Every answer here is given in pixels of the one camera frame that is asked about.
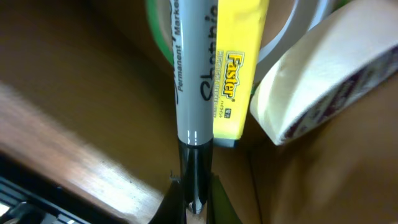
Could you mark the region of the beige masking tape roll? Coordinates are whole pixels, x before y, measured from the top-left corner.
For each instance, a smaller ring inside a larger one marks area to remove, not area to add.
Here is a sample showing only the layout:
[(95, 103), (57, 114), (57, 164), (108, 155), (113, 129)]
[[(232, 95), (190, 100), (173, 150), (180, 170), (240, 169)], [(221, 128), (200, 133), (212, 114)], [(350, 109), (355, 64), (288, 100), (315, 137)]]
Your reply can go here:
[(275, 145), (340, 113), (397, 71), (397, 0), (351, 1), (268, 71), (250, 105)]

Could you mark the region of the yellow highlighter marker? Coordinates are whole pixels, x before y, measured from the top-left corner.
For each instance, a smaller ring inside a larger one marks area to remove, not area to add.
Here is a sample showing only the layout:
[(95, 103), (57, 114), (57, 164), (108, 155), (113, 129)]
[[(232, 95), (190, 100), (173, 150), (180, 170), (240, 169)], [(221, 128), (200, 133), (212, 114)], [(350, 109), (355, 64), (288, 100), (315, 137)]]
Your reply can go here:
[(234, 148), (243, 135), (268, 0), (218, 2), (214, 144)]

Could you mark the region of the green tape roll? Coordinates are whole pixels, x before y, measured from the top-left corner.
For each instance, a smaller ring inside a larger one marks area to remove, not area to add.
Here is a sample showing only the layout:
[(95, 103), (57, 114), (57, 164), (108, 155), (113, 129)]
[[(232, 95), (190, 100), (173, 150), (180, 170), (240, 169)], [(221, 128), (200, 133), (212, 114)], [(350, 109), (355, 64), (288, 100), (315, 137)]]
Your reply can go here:
[[(276, 61), (306, 32), (347, 3), (344, 0), (269, 0), (254, 83), (259, 83)], [(171, 62), (169, 2), (148, 0), (146, 11), (155, 42)]]

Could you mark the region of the grey black permanent marker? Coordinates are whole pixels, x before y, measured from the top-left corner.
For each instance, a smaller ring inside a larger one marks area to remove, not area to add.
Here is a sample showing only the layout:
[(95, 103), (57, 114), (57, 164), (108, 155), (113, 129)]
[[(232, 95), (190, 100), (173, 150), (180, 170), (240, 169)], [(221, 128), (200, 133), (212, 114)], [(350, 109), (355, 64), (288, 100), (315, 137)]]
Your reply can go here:
[(211, 175), (217, 10), (214, 0), (170, 1), (183, 205), (193, 214), (205, 207)]

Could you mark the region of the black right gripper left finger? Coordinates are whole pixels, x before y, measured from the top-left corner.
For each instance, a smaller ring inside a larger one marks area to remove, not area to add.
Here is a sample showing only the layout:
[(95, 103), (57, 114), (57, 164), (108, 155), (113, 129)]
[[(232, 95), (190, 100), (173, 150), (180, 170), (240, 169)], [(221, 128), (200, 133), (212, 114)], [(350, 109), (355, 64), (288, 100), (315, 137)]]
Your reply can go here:
[(170, 171), (170, 187), (149, 224), (186, 224), (181, 178)]

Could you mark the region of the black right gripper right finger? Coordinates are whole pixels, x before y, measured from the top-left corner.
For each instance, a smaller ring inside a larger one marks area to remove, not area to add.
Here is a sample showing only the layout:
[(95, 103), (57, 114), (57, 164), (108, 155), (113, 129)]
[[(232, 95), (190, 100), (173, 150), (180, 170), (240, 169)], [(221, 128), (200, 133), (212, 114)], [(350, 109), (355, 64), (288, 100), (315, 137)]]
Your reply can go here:
[(242, 224), (217, 175), (212, 174), (208, 189), (207, 224)]

